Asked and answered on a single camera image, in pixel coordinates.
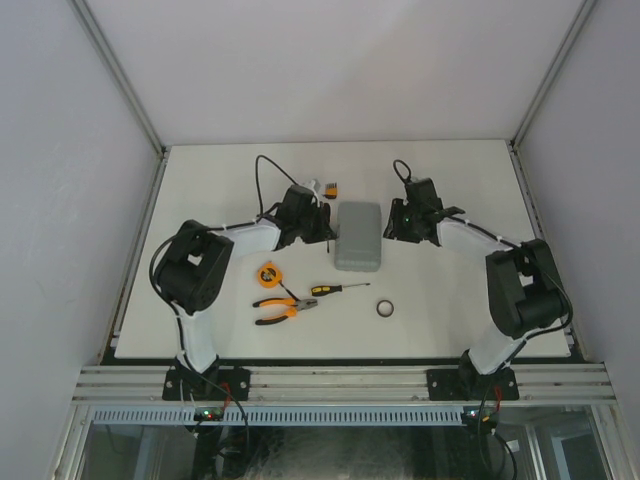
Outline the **orange black pliers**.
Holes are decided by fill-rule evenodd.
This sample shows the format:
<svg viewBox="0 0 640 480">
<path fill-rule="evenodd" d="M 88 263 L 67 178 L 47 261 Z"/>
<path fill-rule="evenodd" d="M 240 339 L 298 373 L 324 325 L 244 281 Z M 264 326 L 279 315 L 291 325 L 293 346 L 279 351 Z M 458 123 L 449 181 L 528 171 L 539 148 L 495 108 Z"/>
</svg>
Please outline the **orange black pliers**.
<svg viewBox="0 0 640 480">
<path fill-rule="evenodd" d="M 267 298 L 257 301 L 253 304 L 254 308 L 279 308 L 279 311 L 274 315 L 269 315 L 255 321 L 257 326 L 270 326 L 281 322 L 284 322 L 290 318 L 295 317 L 300 311 L 309 310 L 318 306 L 318 300 L 316 298 L 307 299 L 294 299 L 288 298 Z"/>
</svg>

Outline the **grey plastic tool case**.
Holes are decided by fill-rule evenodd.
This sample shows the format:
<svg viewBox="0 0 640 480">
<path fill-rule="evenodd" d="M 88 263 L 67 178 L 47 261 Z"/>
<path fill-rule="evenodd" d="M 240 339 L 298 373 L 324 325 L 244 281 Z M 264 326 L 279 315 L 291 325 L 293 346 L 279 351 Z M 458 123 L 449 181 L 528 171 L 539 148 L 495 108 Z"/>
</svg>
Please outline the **grey plastic tool case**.
<svg viewBox="0 0 640 480">
<path fill-rule="evenodd" d="M 337 213 L 334 266 L 340 271 L 377 272 L 382 262 L 382 215 L 378 203 L 341 202 Z"/>
</svg>

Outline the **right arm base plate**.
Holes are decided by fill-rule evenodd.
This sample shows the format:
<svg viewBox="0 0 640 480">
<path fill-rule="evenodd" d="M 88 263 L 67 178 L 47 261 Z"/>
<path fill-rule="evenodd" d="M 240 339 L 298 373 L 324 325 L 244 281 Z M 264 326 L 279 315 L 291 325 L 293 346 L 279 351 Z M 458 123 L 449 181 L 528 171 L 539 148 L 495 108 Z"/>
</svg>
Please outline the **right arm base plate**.
<svg viewBox="0 0 640 480">
<path fill-rule="evenodd" d="M 511 368 L 490 375 L 472 374 L 464 379 L 458 369 L 435 368 L 426 371 L 429 399 L 432 401 L 472 401 L 496 400 L 497 393 L 502 400 L 515 401 L 520 393 Z"/>
</svg>

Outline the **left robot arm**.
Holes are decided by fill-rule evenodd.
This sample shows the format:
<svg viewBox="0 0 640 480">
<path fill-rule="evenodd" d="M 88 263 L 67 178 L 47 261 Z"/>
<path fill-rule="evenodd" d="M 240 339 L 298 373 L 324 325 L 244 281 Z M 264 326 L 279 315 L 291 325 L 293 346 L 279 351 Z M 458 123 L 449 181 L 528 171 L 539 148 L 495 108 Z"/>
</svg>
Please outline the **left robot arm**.
<svg viewBox="0 0 640 480">
<path fill-rule="evenodd" d="M 172 310 L 177 323 L 177 360 L 189 369 L 184 388 L 196 399 L 215 395 L 219 376 L 210 368 L 218 359 L 210 322 L 202 317 L 222 290 L 231 261 L 251 254 L 282 250 L 300 239 L 306 244 L 337 238 L 331 209 L 315 190 L 293 185 L 282 201 L 247 222 L 208 226 L 194 219 L 154 252 L 149 282 Z"/>
</svg>

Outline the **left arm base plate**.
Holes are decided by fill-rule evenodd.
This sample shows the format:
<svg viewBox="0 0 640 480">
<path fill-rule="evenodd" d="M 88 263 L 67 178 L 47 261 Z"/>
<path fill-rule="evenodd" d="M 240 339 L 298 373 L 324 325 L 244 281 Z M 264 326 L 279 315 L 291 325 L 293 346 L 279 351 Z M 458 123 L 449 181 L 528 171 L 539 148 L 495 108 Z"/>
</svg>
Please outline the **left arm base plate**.
<svg viewBox="0 0 640 480">
<path fill-rule="evenodd" d="M 249 396 L 251 372 L 244 368 L 211 368 L 194 373 L 185 368 L 171 367 L 163 382 L 164 401 L 195 400 L 246 401 Z"/>
</svg>

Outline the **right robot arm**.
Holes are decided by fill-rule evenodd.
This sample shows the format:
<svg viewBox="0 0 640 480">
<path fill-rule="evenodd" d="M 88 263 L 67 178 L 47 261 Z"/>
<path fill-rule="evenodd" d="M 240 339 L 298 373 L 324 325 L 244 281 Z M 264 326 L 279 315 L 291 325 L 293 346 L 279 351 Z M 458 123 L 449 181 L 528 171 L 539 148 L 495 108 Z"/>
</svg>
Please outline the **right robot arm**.
<svg viewBox="0 0 640 480">
<path fill-rule="evenodd" d="M 406 198 L 392 200 L 383 237 L 431 244 L 460 252 L 484 266 L 492 325 L 461 357 L 459 385 L 480 399 L 495 386 L 495 373 L 508 367 L 531 340 L 562 331 L 574 316 L 549 245 L 542 239 L 516 242 L 445 207 L 429 179 L 401 179 Z"/>
</svg>

